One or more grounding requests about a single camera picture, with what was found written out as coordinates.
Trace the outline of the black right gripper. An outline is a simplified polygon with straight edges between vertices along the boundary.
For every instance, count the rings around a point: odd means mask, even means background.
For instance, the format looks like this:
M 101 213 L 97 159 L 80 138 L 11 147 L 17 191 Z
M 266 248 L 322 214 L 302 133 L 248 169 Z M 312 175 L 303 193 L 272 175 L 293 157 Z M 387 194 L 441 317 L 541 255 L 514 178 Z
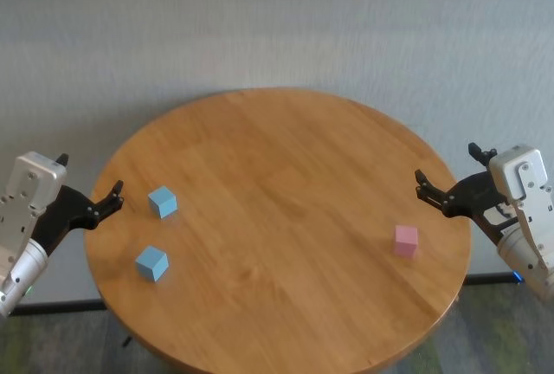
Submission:
M 474 142 L 469 143 L 467 149 L 468 154 L 480 164 L 489 164 L 496 156 L 495 148 L 483 151 Z M 489 172 L 466 177 L 449 191 L 433 186 L 421 170 L 415 171 L 415 180 L 419 200 L 436 208 L 447 218 L 464 216 L 471 219 L 493 244 L 499 244 L 503 237 L 502 230 L 518 220 L 516 217 L 504 218 L 499 224 L 493 224 L 486 219 L 487 210 L 507 203 L 507 198 L 497 191 Z

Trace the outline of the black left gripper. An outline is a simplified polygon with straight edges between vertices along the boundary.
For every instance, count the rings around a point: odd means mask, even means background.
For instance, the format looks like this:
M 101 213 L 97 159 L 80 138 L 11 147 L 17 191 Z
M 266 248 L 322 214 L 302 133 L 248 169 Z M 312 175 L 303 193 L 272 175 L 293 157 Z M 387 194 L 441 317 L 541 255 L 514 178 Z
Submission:
M 62 153 L 55 162 L 67 166 L 68 159 L 68 154 Z M 123 187 L 124 182 L 118 180 L 108 195 L 93 203 L 81 192 L 63 185 L 57 198 L 38 219 L 32 240 L 50 257 L 73 229 L 96 229 L 102 221 L 118 212 L 124 203 Z

